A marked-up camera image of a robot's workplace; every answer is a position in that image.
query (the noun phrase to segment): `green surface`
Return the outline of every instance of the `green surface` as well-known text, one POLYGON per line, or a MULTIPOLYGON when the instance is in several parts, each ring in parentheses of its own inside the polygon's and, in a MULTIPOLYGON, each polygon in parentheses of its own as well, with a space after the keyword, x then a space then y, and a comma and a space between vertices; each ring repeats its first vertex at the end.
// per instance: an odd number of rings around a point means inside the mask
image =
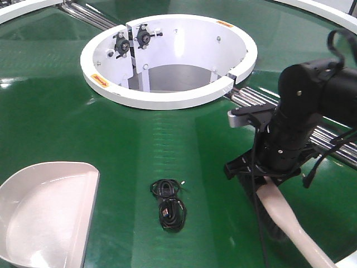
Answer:
MULTIPOLYGON (((191 13, 241 27, 258 45, 245 82, 254 88, 276 91, 285 67, 331 56, 325 40, 335 25, 272 2, 88 3, 119 23, 191 13)), ((0 181, 44 161, 85 161, 100 170, 85 268, 263 267, 253 207, 237 180, 223 173, 225 162, 251 147, 253 130, 229 128, 226 112, 234 105, 224 98, 181 111, 143 111, 97 95, 83 79, 79 56, 99 32, 55 7, 0 26, 0 181), (180 197, 188 215, 180 233, 158 222, 149 185, 160 178, 186 182, 180 197)), ((348 51, 342 41, 339 47, 348 51)), ((330 158, 309 190, 300 178, 281 186, 334 261, 357 248, 356 175, 330 158)), ((272 267, 309 267, 290 242, 266 243, 272 267)), ((0 261, 0 267, 10 265, 0 261)))

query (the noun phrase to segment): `black cable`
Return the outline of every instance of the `black cable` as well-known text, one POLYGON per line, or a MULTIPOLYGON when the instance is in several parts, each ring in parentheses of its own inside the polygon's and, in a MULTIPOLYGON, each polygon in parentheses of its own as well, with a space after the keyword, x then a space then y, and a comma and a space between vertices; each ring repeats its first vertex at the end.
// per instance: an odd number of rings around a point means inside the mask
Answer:
POLYGON ((339 58, 338 68, 342 69, 345 65, 345 56, 334 46, 334 37, 336 33, 345 37, 350 45, 353 58, 357 64, 357 41, 355 39, 355 34, 347 29, 336 29, 331 31, 327 37, 327 48, 331 53, 339 58))
POLYGON ((352 15, 353 11, 355 10, 357 4, 357 0, 353 0, 350 11, 348 12, 348 15, 352 15))
POLYGON ((262 227, 262 220, 260 218, 260 213, 259 213, 259 208, 258 208, 258 197, 257 197, 257 189, 255 187, 255 176, 254 176, 254 166, 255 166, 255 148, 257 147, 257 136, 258 136, 259 129, 255 128, 255 135, 254 135, 254 141, 253 141, 253 147, 252 147, 252 165, 251 165, 251 171, 250 174, 252 176, 252 189, 253 189, 253 200, 254 200, 254 210, 255 214, 257 215, 257 222, 258 222, 258 229, 259 229, 259 239, 260 239, 260 245, 262 247, 262 253, 263 253, 263 261, 264 265, 266 268, 269 268, 269 261, 268 261, 268 255, 267 255, 267 249, 266 249, 266 244, 264 241, 264 234, 263 234, 263 227, 262 227))
POLYGON ((164 229, 181 230, 185 225, 187 210, 184 203, 177 197, 180 184, 172 179, 155 181, 151 192, 159 202, 159 221, 164 229))
POLYGON ((322 161, 328 157, 329 155, 333 154, 334 152, 338 151, 342 146, 344 146, 345 144, 349 143, 349 142, 354 142, 357 140, 357 135, 356 135, 356 128, 353 128, 349 131, 347 131, 346 133, 338 136, 337 138, 333 138, 330 142, 332 144, 334 144, 335 146, 333 146, 332 148, 330 148, 329 150, 327 150, 326 152, 324 152, 321 157, 315 162, 314 166, 312 167, 312 169, 310 170, 309 174, 307 174, 307 176, 305 176, 302 180, 303 182, 303 186, 305 188, 309 188, 317 171, 317 168, 320 166, 320 164, 322 163, 322 161))

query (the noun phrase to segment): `screw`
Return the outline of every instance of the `screw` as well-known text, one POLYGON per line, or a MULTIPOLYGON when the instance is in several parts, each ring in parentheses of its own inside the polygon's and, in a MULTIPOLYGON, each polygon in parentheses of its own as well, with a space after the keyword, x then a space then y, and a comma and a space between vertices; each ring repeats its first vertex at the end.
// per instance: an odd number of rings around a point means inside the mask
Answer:
POLYGON ((125 44, 122 44, 122 50, 123 51, 129 51, 129 49, 130 49, 130 45, 128 44, 128 43, 125 43, 125 44))
POLYGON ((143 35, 143 37, 141 37, 141 40, 144 43, 149 43, 150 42, 150 35, 143 35))

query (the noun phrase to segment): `beige handle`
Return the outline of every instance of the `beige handle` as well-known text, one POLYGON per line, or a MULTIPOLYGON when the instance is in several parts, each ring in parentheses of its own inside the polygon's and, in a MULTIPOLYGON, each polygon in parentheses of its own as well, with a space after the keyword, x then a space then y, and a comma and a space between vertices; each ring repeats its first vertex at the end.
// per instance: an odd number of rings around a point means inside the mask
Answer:
POLYGON ((300 226, 288 202, 271 178, 264 178, 267 184, 259 187, 257 195, 276 225, 290 238, 313 268, 337 268, 300 226))

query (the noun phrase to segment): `white cylindrical bin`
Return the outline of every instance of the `white cylindrical bin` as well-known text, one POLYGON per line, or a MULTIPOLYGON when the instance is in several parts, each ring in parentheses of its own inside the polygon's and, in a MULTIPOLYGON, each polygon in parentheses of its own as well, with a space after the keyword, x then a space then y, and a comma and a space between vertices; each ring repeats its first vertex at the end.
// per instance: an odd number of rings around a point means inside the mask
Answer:
POLYGON ((223 96, 252 72, 256 59, 255 42, 234 25, 159 15, 100 33, 84 47, 80 63, 100 95, 130 107, 169 110, 223 96))

